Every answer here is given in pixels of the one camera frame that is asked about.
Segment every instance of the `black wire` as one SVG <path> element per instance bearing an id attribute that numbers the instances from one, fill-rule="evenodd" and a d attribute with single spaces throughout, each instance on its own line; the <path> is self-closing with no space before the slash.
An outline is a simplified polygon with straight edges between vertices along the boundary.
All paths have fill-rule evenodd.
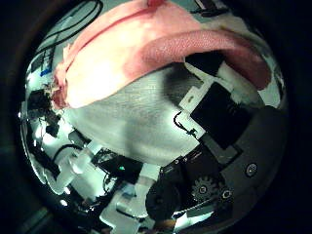
<path id="1" fill-rule="evenodd" d="M 82 150 L 82 147 L 80 147 L 80 146 L 78 146 L 76 144 L 65 144 L 60 149 L 58 149 L 58 151 L 56 152 L 56 154 L 53 157 L 52 161 L 55 162 L 57 160 L 59 154 L 61 153 L 61 151 L 66 149 L 66 148 L 74 148 L 74 149 Z"/>
<path id="2" fill-rule="evenodd" d="M 57 46 L 57 45 L 59 45 L 59 44 L 65 42 L 65 41 L 67 41 L 69 38 L 73 37 L 73 36 L 76 35 L 78 32 L 80 32 L 80 31 L 82 31 L 84 28 L 86 28 L 90 23 L 92 23 L 92 22 L 99 16 L 99 14 L 100 14 L 100 12 L 101 12 L 101 10 L 102 10 L 102 8 L 103 8 L 103 3 L 102 3 L 101 1 L 99 1 L 99 0 L 90 0 L 90 1 L 97 1 L 98 4 L 99 4 L 99 9 L 97 10 L 96 15 L 93 16 L 93 17 L 90 19 L 90 21 L 88 21 L 85 25 L 83 25 L 82 27 L 78 28 L 76 31 L 74 31 L 74 32 L 71 33 L 70 35 L 66 36 L 65 38 L 63 38 L 63 39 L 61 39 L 61 40 L 59 40 L 59 41 L 57 41 L 57 42 L 55 42 L 55 43 L 53 43 L 53 44 L 51 44 L 51 45 L 49 45 L 49 46 L 46 46 L 46 47 L 40 49 L 39 51 L 37 51 L 37 52 L 35 53 L 34 56 L 37 56 L 37 55 L 39 55 L 40 53 L 42 53 L 42 52 L 44 52 L 44 51 L 46 51 L 46 50 L 48 50 L 48 49 L 51 49 L 51 48 L 53 48 L 53 47 L 55 47 L 55 46 Z"/>
<path id="3" fill-rule="evenodd" d="M 79 7 L 79 9 L 77 9 L 77 11 L 75 11 L 75 13 L 73 13 L 73 14 L 70 15 L 70 16 L 73 17 L 74 15 L 76 15 L 76 13 L 77 13 L 80 9 L 82 9 L 87 3 L 88 3 L 88 2 L 85 2 L 82 6 Z M 94 7 L 93 7 L 84 17 L 82 17 L 79 21 L 77 21 L 76 23 L 74 23 L 74 24 L 68 26 L 67 28 L 65 28 L 65 29 L 63 29 L 63 30 L 57 31 L 57 32 L 55 32 L 55 33 L 52 33 L 52 34 L 46 36 L 46 37 L 43 39 L 43 42 L 46 41 L 46 40 L 47 40 L 48 38 L 50 38 L 50 37 L 53 37 L 53 36 L 55 36 L 55 35 L 58 35 L 58 34 L 64 32 L 64 31 L 67 31 L 67 30 L 73 28 L 74 26 L 78 25 L 80 22 L 82 22 L 83 20 L 85 20 L 85 19 L 96 9 L 97 6 L 98 6 L 98 2 L 96 2 L 95 5 L 94 5 Z"/>
<path id="4" fill-rule="evenodd" d="M 174 118 L 174 123 L 175 123 L 175 125 L 176 125 L 178 128 L 180 128 L 180 129 L 186 131 L 186 133 L 187 133 L 188 135 L 194 136 L 194 137 L 196 138 L 195 133 L 196 133 L 197 131 L 196 131 L 195 129 L 187 130 L 180 122 L 178 122 L 178 121 L 176 120 L 177 116 L 179 116 L 181 113 L 182 113 L 182 111 L 179 111 L 178 114 L 175 116 L 175 118 Z"/>
<path id="5" fill-rule="evenodd" d="M 56 23 L 56 25 L 59 25 L 59 24 L 61 24 L 62 22 L 66 21 L 68 18 L 70 18 L 70 17 L 76 15 L 77 12 L 79 12 L 84 6 L 86 6 L 86 5 L 88 4 L 88 2 L 89 2 L 88 0 L 85 0 L 85 2 L 84 2 L 83 4 L 81 4 L 80 7 L 78 7 L 76 10 L 74 10 L 68 17 L 66 17 L 66 18 L 64 18 L 64 19 L 60 19 L 60 20 Z"/>

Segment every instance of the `white plastic part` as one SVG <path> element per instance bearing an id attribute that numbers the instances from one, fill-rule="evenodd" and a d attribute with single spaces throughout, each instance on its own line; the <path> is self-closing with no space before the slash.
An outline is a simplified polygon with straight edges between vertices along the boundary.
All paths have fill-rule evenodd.
<path id="1" fill-rule="evenodd" d="M 137 234 L 140 227 L 138 220 L 125 216 L 116 210 L 116 204 L 122 199 L 122 192 L 117 191 L 109 205 L 102 211 L 99 219 L 112 227 L 110 234 Z"/>
<path id="2" fill-rule="evenodd" d="M 103 181 L 106 178 L 106 172 L 93 164 L 89 164 L 81 175 L 78 175 L 72 180 L 70 185 L 83 199 L 89 198 L 95 202 L 97 197 L 106 195 L 103 189 Z M 115 179 L 111 179 L 108 184 L 105 184 L 105 189 L 109 191 L 115 182 Z"/>
<path id="3" fill-rule="evenodd" d="M 231 93 L 231 98 L 236 103 L 244 103 L 253 107 L 264 106 L 264 102 L 254 85 L 225 62 L 220 66 L 217 76 L 232 84 L 233 91 Z"/>
<path id="4" fill-rule="evenodd" d="M 202 214 L 199 216 L 188 217 L 187 214 L 184 214 L 176 220 L 174 233 L 178 233 L 186 227 L 192 226 L 195 223 L 204 221 L 209 218 L 213 213 Z"/>
<path id="5" fill-rule="evenodd" d="M 59 163 L 60 173 L 57 180 L 54 179 L 49 170 L 45 170 L 45 177 L 51 189 L 58 195 L 64 192 L 72 180 L 77 175 L 82 174 L 87 165 L 91 162 L 92 158 L 100 151 L 101 146 L 96 142 L 90 142 L 84 148 L 77 158 L 66 157 Z"/>
<path id="6" fill-rule="evenodd" d="M 196 75 L 199 79 L 202 80 L 203 84 L 200 88 L 192 87 L 189 92 L 186 94 L 184 99 L 179 103 L 185 111 L 188 113 L 192 113 L 196 106 L 201 102 L 201 100 L 205 97 L 207 91 L 211 87 L 214 82 L 219 83 L 222 87 L 224 87 L 228 92 L 233 91 L 233 86 L 225 80 L 221 80 L 219 78 L 213 77 L 205 73 L 204 71 L 196 68 L 190 63 L 185 63 L 185 67 L 194 75 Z"/>
<path id="7" fill-rule="evenodd" d="M 136 196 L 128 204 L 127 213 L 137 217 L 147 217 L 145 207 L 146 195 L 150 187 L 158 179 L 160 167 L 151 164 L 143 164 L 138 180 L 135 185 Z"/>
<path id="8" fill-rule="evenodd" d="M 33 172 L 39 178 L 40 182 L 42 184 L 46 184 L 47 181 L 45 179 L 45 173 L 44 173 L 45 169 L 41 166 L 40 163 L 37 162 L 37 160 L 35 159 L 35 156 L 32 153 L 29 153 L 29 161 L 30 161 L 30 165 L 31 165 Z"/>
<path id="9" fill-rule="evenodd" d="M 100 220 L 113 228 L 111 233 L 137 234 L 140 227 L 135 219 L 120 214 L 117 210 L 135 217 L 148 217 L 145 200 L 150 187 L 158 179 L 160 167 L 157 165 L 143 164 L 138 180 L 135 184 L 136 196 L 131 199 L 124 196 L 124 191 L 115 193 L 109 206 L 100 215 Z"/>

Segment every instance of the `black panel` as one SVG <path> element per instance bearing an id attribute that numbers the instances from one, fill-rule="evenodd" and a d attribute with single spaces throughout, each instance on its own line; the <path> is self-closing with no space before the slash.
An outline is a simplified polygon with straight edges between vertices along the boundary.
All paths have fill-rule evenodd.
<path id="1" fill-rule="evenodd" d="M 216 76 L 224 61 L 224 56 L 220 52 L 196 53 L 186 57 L 185 61 L 207 74 Z"/>
<path id="2" fill-rule="evenodd" d="M 251 119 L 249 112 L 237 105 L 218 83 L 212 84 L 191 117 L 223 149 L 238 139 Z"/>

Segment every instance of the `fisheye lens view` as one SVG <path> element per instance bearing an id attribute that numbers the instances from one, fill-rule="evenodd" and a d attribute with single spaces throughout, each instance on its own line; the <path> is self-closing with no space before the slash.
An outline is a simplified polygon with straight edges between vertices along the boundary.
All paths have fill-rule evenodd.
<path id="1" fill-rule="evenodd" d="M 20 69 L 18 139 L 74 233 L 223 233 L 265 196 L 287 84 L 246 15 L 220 0 L 89 0 L 44 25 Z"/>

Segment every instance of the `cable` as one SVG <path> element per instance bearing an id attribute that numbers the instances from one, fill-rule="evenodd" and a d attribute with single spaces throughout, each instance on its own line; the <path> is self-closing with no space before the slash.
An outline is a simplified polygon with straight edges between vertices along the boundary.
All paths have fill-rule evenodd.
<path id="1" fill-rule="evenodd" d="M 180 129 L 182 129 L 182 130 L 185 130 L 186 133 L 187 133 L 188 135 L 194 136 L 194 137 L 196 138 L 195 133 L 196 133 L 197 131 L 196 131 L 195 129 L 187 130 L 180 122 L 178 122 L 178 121 L 176 120 L 177 116 L 179 116 L 181 113 L 182 113 L 182 111 L 179 111 L 178 114 L 175 116 L 175 118 L 174 118 L 174 123 L 175 123 L 175 125 L 176 125 L 178 128 L 180 128 Z"/>
<path id="2" fill-rule="evenodd" d="M 61 153 L 61 151 L 66 149 L 66 148 L 74 148 L 74 149 L 82 150 L 82 147 L 80 147 L 80 146 L 78 146 L 76 144 L 65 144 L 60 149 L 58 149 L 58 151 L 56 152 L 56 154 L 53 157 L 52 161 L 55 162 L 57 160 L 59 154 Z"/>
<path id="3" fill-rule="evenodd" d="M 73 13 L 71 13 L 69 17 L 75 16 L 84 6 L 87 5 L 87 3 L 88 3 L 88 1 L 84 2 L 83 4 L 81 4 L 81 6 L 79 6 L 78 9 L 76 9 Z M 51 38 L 53 36 L 56 36 L 56 38 L 54 39 L 54 42 L 53 42 L 53 44 L 55 44 L 57 42 L 57 40 L 59 39 L 59 36 L 60 36 L 60 34 L 62 32 L 66 31 L 66 30 L 69 30 L 70 28 L 76 26 L 81 21 L 83 21 L 88 15 L 90 15 L 96 9 L 97 5 L 98 5 L 98 2 L 96 2 L 94 8 L 90 12 L 88 12 L 87 15 L 84 16 L 82 19 L 80 19 L 78 22 L 76 22 L 75 24 L 73 24 L 73 25 L 71 25 L 71 26 L 69 26 L 69 27 L 67 27 L 67 28 L 65 28 L 65 29 L 63 29 L 61 31 L 57 31 L 55 33 L 52 33 L 51 35 L 46 36 L 41 43 L 45 42 L 47 39 L 49 39 L 49 38 Z M 56 46 L 53 46 L 50 49 L 51 49 L 50 53 L 47 56 L 46 56 L 46 53 L 47 53 L 48 49 L 44 51 L 43 62 L 41 64 L 41 71 L 43 71 L 43 64 L 44 64 L 44 61 L 45 61 L 45 57 L 49 57 L 49 66 L 48 67 L 50 67 L 50 69 L 53 69 L 53 61 L 54 61 L 54 54 L 55 54 L 55 51 L 56 51 Z"/>
<path id="4" fill-rule="evenodd" d="M 56 25 L 61 24 L 62 22 L 64 22 L 65 20 L 67 20 L 68 18 L 71 18 L 72 16 L 76 15 L 77 12 L 79 12 L 84 6 L 86 6 L 88 4 L 88 1 L 86 0 L 83 4 L 81 4 L 80 7 L 78 7 L 76 10 L 74 10 L 68 17 L 64 18 L 64 19 L 60 19 Z"/>
<path id="5" fill-rule="evenodd" d="M 42 52 L 44 52 L 44 51 L 46 51 L 46 50 L 48 50 L 48 49 L 51 49 L 51 48 L 53 48 L 53 47 L 55 47 L 55 46 L 57 46 L 57 45 L 59 45 L 59 44 L 65 42 L 65 41 L 67 41 L 69 38 L 73 37 L 73 36 L 76 35 L 78 32 L 80 32 L 80 31 L 82 31 L 84 28 L 86 28 L 90 23 L 92 23 L 92 22 L 99 16 L 99 14 L 100 14 L 100 12 L 101 12 L 101 10 L 102 10 L 102 8 L 103 8 L 103 3 L 102 3 L 101 1 L 99 1 L 99 0 L 89 0 L 89 1 L 97 1 L 97 2 L 98 2 L 98 4 L 99 4 L 99 9 L 97 10 L 96 15 L 93 16 L 93 17 L 90 19 L 90 21 L 88 21 L 85 25 L 83 25 L 82 27 L 78 28 L 76 31 L 74 31 L 74 32 L 71 33 L 70 35 L 66 36 L 65 38 L 63 38 L 63 39 L 61 39 L 61 40 L 59 40 L 59 41 L 57 41 L 57 42 L 55 42 L 55 43 L 53 43 L 53 44 L 51 44 L 51 45 L 49 45 L 49 46 L 46 46 L 46 47 L 40 49 L 39 51 L 37 51 L 37 52 L 34 54 L 34 56 L 37 56 L 37 55 L 39 55 L 40 53 L 42 53 Z"/>

